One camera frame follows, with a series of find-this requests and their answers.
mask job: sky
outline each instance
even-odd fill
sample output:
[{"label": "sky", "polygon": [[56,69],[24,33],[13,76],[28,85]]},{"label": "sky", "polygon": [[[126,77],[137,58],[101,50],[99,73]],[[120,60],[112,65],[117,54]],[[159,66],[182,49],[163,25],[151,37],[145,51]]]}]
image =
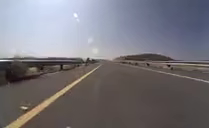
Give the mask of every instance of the sky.
[{"label": "sky", "polygon": [[209,59],[209,0],[0,0],[0,57]]}]

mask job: mountain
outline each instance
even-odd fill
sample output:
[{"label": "mountain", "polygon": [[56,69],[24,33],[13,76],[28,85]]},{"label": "mountain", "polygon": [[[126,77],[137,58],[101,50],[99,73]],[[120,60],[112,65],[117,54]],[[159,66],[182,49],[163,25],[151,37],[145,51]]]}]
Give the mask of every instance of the mountain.
[{"label": "mountain", "polygon": [[120,56],[116,58],[116,60],[170,61],[174,59],[168,56],[160,55],[160,54],[145,53],[145,54],[138,54],[138,55]]}]

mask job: asphalt road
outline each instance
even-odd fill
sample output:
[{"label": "asphalt road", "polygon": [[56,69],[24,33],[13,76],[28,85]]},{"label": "asphalt road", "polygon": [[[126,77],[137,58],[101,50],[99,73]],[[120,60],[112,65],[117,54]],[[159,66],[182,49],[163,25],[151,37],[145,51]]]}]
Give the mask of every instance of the asphalt road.
[{"label": "asphalt road", "polygon": [[23,127],[209,128],[209,83],[105,63]]},{"label": "asphalt road", "polygon": [[89,72],[97,64],[72,70],[50,73],[37,79],[12,83],[0,87],[0,126],[5,127],[25,112],[21,106],[33,108],[60,91],[66,85]]}]

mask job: white lane line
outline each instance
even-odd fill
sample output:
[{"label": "white lane line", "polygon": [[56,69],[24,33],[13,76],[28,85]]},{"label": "white lane line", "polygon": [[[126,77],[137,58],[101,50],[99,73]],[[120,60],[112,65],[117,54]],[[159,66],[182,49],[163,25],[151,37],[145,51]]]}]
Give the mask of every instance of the white lane line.
[{"label": "white lane line", "polygon": [[203,80],[203,79],[193,78],[193,77],[189,77],[189,76],[183,76],[183,75],[178,75],[178,74],[173,74],[173,73],[153,70],[153,69],[144,68],[144,67],[137,67],[137,66],[132,66],[132,65],[125,65],[125,66],[129,66],[129,67],[133,67],[133,68],[139,68],[139,69],[152,71],[152,72],[156,72],[156,73],[161,73],[161,74],[166,74],[166,75],[171,75],[171,76],[176,76],[176,77],[180,77],[180,78],[186,78],[186,79],[195,80],[195,81],[204,82],[204,83],[209,84],[208,80]]}]

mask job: road marking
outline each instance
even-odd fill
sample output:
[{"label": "road marking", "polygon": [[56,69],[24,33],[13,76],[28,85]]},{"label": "road marking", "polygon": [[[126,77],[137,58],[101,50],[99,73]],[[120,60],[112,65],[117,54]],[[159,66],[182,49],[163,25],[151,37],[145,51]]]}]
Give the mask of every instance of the road marking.
[{"label": "road marking", "polygon": [[20,116],[17,120],[13,121],[9,125],[7,125],[5,128],[19,128],[22,127],[25,123],[27,123],[29,120],[31,120],[33,117],[35,117],[37,114],[39,114],[41,111],[43,111],[45,108],[47,108],[50,104],[52,104],[55,100],[57,100],[60,96],[64,95],[67,91],[69,91],[71,88],[73,88],[75,85],[77,85],[79,82],[81,82],[83,79],[85,79],[87,76],[89,76],[91,73],[93,73],[95,70],[97,70],[101,65],[93,69],[92,71],[88,72],[84,76],[80,77],[73,83],[67,85],[65,88],[51,96],[50,98],[43,101],[41,104],[37,105],[35,108],[27,112],[26,114]]},{"label": "road marking", "polygon": [[180,77],[180,78],[186,78],[186,79],[195,80],[195,81],[204,82],[204,83],[208,83],[209,84],[209,81],[203,80],[203,79],[198,79],[198,78],[193,78],[193,77],[189,77],[189,76],[183,76],[183,75],[178,75],[178,74],[158,71],[158,70],[144,68],[144,67],[137,67],[137,66],[132,66],[132,65],[125,65],[125,66],[129,66],[129,67],[133,67],[133,68],[139,68],[139,69],[152,71],[152,72],[157,72],[157,73],[166,74],[166,75],[171,75],[171,76],[176,76],[176,77]]}]

